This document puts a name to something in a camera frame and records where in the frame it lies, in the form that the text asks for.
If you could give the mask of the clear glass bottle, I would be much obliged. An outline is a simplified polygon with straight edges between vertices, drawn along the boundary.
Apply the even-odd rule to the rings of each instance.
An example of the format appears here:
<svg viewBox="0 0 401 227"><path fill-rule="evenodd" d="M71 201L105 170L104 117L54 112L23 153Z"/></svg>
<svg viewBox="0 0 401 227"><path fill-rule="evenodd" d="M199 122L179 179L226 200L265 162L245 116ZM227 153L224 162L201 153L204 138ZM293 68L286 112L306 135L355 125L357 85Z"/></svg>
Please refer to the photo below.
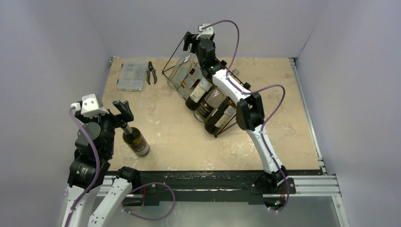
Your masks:
<svg viewBox="0 0 401 227"><path fill-rule="evenodd" d="M191 71L194 65L194 59L196 55L194 53L184 54L173 67L167 84L173 89L178 89L182 84L188 73Z"/></svg>

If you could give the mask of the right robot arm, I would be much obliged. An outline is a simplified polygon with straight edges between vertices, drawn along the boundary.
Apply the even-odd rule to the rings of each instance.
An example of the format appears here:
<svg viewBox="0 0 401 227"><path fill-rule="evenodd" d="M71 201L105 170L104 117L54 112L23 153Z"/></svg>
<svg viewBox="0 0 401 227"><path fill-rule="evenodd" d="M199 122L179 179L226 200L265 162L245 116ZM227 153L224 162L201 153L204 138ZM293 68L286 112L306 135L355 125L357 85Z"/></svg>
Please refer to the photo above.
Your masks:
<svg viewBox="0 0 401 227"><path fill-rule="evenodd" d="M194 53L205 80L216 85L234 101L237 107L236 123L249 135L257 149L262 161L266 188L270 192L278 192L284 183L289 185L289 176L268 137L262 96L258 91L251 92L244 88L229 75L226 66L216 58L213 37L213 34L186 32L183 50Z"/></svg>

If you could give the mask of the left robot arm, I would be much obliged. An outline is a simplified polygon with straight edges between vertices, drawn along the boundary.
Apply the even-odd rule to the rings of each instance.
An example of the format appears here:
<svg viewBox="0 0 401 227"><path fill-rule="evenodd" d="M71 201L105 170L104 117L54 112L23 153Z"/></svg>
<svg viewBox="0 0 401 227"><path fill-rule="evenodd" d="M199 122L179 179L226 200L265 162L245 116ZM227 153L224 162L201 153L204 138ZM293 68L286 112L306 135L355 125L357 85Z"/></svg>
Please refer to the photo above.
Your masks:
<svg viewBox="0 0 401 227"><path fill-rule="evenodd" d="M115 130L126 127L134 119L128 101L115 100L113 105L119 114L103 108L94 97L70 106L69 115L79 131L69 168L64 227L88 226L92 207L110 167Z"/></svg>

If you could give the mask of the green wine bottle white label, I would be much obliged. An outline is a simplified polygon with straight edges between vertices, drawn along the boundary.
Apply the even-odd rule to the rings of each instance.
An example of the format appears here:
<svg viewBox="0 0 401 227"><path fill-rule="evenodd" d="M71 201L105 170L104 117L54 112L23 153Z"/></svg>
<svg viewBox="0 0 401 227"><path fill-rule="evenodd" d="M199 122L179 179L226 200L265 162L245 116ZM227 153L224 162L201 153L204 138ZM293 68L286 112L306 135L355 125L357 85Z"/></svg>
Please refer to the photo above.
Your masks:
<svg viewBox="0 0 401 227"><path fill-rule="evenodd" d="M134 152L134 154L139 157L144 157L150 152L150 145L138 128L126 125L122 130L123 141Z"/></svg>

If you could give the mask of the olive green wine bottle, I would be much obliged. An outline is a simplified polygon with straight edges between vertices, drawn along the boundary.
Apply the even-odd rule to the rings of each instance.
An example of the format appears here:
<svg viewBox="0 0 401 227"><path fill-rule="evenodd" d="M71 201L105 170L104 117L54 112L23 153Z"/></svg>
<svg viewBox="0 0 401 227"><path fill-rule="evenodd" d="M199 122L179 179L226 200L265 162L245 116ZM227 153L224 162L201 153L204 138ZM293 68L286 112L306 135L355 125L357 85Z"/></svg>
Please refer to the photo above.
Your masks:
<svg viewBox="0 0 401 227"><path fill-rule="evenodd" d="M227 96L223 103L206 119L204 128L209 134L216 134L236 113L235 102Z"/></svg>

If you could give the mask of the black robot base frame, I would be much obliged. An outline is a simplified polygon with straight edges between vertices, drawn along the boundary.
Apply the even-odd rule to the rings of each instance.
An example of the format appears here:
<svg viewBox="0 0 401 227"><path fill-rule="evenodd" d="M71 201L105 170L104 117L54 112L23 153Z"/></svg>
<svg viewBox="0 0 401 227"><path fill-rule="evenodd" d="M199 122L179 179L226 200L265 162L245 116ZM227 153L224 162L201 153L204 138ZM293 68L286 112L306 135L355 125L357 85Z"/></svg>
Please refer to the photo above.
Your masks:
<svg viewBox="0 0 401 227"><path fill-rule="evenodd" d="M281 207L291 197L339 196L336 176L322 170L289 170L289 188L283 183L269 188L262 170L236 171L141 171L144 189L123 200L127 206L158 206L162 201L246 202L249 205Z"/></svg>

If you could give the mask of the square clear bottle black cap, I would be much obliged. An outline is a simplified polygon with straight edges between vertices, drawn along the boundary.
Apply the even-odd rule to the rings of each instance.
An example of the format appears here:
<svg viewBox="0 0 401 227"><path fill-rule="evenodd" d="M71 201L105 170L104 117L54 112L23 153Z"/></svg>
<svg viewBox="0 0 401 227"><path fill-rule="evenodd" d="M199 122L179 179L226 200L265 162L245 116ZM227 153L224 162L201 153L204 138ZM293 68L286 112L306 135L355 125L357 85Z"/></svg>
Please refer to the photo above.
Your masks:
<svg viewBox="0 0 401 227"><path fill-rule="evenodd" d="M177 89L178 93L183 97L184 100L187 100L189 98L190 94L202 78L203 75L201 69L199 67L199 64L196 63L191 68L191 70Z"/></svg>

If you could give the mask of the clear champagne bottle black label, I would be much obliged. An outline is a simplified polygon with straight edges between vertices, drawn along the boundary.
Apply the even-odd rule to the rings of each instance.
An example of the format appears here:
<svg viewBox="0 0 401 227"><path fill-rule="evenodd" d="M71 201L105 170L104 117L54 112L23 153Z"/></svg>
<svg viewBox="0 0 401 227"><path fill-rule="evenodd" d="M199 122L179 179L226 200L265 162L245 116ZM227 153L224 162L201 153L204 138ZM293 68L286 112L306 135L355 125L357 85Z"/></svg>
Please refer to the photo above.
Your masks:
<svg viewBox="0 0 401 227"><path fill-rule="evenodd" d="M212 85L211 90L207 92L206 96L195 109L195 119L200 122L205 122L212 112L223 103L226 97L226 94L221 91L219 87Z"/></svg>

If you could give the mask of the dark green wine bottle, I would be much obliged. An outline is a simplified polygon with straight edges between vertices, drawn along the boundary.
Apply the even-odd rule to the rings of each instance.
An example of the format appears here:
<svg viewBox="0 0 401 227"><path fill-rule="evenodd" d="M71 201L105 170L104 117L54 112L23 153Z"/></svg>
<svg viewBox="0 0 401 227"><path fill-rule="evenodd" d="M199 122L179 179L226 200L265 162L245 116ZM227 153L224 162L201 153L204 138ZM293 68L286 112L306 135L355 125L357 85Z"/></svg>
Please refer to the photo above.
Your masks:
<svg viewBox="0 0 401 227"><path fill-rule="evenodd" d="M195 89L191 92L188 99L185 101L185 105L192 111L199 106L200 102L206 97L206 95L214 88L212 77L202 78L197 84Z"/></svg>

